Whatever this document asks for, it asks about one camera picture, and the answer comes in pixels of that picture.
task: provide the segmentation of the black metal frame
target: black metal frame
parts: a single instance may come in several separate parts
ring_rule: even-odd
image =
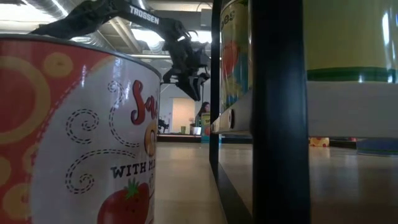
[[[246,221],[241,219],[240,223],[310,223],[302,3],[302,0],[249,0],[254,77],[252,99],[249,99],[252,103],[245,105],[251,105],[252,108],[247,113],[239,111],[235,114],[251,117],[250,125],[246,124],[250,130],[243,132],[250,131],[253,142],[252,220],[247,217],[247,211],[241,208],[239,199],[231,201],[225,196],[226,192],[232,198],[236,194],[231,184],[227,189],[224,188],[229,180],[218,164],[218,134],[210,136],[210,164],[228,222],[238,223],[231,216],[242,215],[240,218]],[[228,133],[232,128],[226,127],[226,122],[220,122],[224,119],[217,119],[220,111],[220,13],[221,0],[214,0],[211,24],[211,122],[216,126],[212,129]],[[229,209],[231,204],[236,208],[235,213]]]

